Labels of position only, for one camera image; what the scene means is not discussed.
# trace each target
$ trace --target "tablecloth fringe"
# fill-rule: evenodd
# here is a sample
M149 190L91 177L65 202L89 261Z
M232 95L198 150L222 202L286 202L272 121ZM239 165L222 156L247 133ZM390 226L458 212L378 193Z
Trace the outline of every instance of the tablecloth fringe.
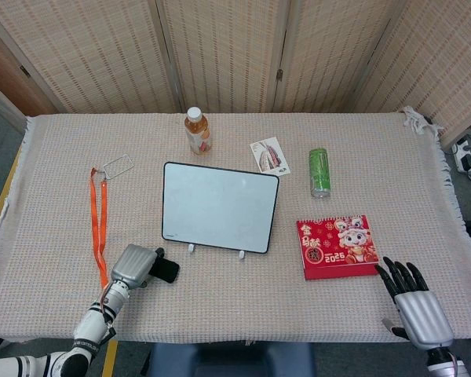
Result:
M458 223L463 231L463 235L465 241L471 246L471 236L466 231L466 224L464 222L464 218L462 217L461 208L458 205L457 196L455 195L454 185L451 180L450 175L450 167L448 166L447 159L445 158L445 154L441 149L440 137L439 132L444 128L438 124L429 124L427 120L425 120L422 114L416 112L411 106L405 106L401 109L402 112L405 113L407 118L403 122L404 126L411 126L415 133L422 135L424 134L424 129L427 127L433 133L434 141L436 143L436 147L434 148L434 156L436 161L438 162L438 166L441 167L441 178L444 184L444 191L446 197L448 199L449 204L451 205L455 216L458 219Z

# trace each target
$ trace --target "whiteboard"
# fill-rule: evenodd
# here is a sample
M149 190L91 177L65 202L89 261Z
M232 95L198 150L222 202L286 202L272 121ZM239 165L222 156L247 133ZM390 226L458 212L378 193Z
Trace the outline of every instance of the whiteboard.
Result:
M265 253L278 186L275 175L166 163L162 237Z

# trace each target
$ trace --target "silver robot hand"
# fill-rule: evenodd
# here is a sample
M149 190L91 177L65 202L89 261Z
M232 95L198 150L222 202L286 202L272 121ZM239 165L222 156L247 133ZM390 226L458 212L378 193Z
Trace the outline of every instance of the silver robot hand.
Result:
M432 377L469 377L464 362L448 349L454 341L454 333L440 302L429 290L420 271L411 263L405 267L387 257L384 257L384 262L392 277L383 267L376 265L375 268L396 304L403 327L396 327L387 318L382 323L394 335L410 340L419 350L427 351L427 368Z

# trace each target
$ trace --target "bottle label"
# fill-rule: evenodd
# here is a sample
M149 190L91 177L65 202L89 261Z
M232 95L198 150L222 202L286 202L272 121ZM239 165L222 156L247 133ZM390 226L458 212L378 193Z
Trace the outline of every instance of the bottle label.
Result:
M190 148L195 153L201 154L211 149L211 132L209 127L207 127L204 131L199 132L198 134L193 134L186 128L185 132L187 133Z

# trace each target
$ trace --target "red calendar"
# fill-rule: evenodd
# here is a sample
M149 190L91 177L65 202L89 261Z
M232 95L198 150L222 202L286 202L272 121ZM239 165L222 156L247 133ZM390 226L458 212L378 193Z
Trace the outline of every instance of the red calendar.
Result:
M377 251L365 215L297 221L306 280L376 275Z

